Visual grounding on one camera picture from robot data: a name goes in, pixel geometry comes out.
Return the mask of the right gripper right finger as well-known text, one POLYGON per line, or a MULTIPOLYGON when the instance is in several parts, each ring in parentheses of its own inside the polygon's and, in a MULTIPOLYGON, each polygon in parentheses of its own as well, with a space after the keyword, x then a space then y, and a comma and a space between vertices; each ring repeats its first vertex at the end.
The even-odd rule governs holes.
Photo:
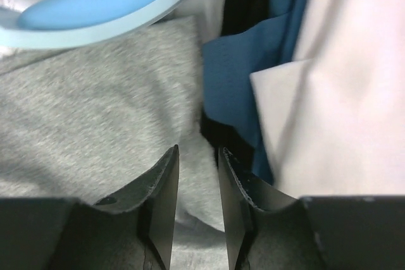
POLYGON ((218 172, 230 269, 404 268, 404 197, 295 199, 224 148, 218 172))

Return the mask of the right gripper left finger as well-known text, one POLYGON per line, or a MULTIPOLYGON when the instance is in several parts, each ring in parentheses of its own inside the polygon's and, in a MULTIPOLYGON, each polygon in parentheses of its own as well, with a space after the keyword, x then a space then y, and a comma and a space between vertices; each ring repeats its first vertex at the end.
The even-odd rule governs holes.
POLYGON ((179 151, 89 205, 72 198, 1 200, 2 269, 168 269, 179 151))

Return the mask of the grey t shirt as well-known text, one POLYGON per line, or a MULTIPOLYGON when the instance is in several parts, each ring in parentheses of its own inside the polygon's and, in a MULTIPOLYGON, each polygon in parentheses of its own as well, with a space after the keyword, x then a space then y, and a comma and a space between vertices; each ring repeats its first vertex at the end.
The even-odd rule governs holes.
POLYGON ((180 150, 172 269, 228 267, 192 17, 1 61, 1 195, 94 203, 180 150))

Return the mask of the light blue headphones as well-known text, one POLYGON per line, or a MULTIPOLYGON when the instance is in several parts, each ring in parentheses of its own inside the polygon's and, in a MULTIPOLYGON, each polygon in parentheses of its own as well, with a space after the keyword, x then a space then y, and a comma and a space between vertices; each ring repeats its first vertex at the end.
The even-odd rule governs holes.
POLYGON ((1 0, 1 46, 64 49, 157 21, 195 16, 205 41, 220 33, 225 0, 1 0))

